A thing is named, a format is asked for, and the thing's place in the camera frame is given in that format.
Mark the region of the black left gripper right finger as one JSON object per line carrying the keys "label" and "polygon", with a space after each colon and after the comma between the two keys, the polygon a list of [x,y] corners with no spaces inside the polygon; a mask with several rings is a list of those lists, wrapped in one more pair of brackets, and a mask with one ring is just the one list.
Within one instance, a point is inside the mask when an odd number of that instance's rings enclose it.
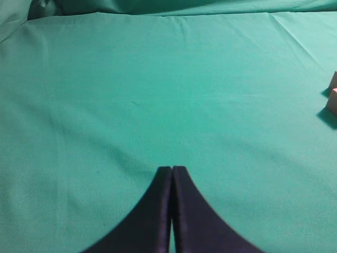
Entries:
{"label": "black left gripper right finger", "polygon": [[184,166],[173,167],[176,252],[262,252],[234,231],[201,195]]}

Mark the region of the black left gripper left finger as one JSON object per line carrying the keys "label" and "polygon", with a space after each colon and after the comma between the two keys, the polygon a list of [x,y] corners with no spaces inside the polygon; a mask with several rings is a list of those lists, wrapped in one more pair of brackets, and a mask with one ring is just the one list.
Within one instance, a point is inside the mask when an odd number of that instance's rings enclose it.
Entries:
{"label": "black left gripper left finger", "polygon": [[159,167],[131,212],[84,252],[169,252],[172,169]]}

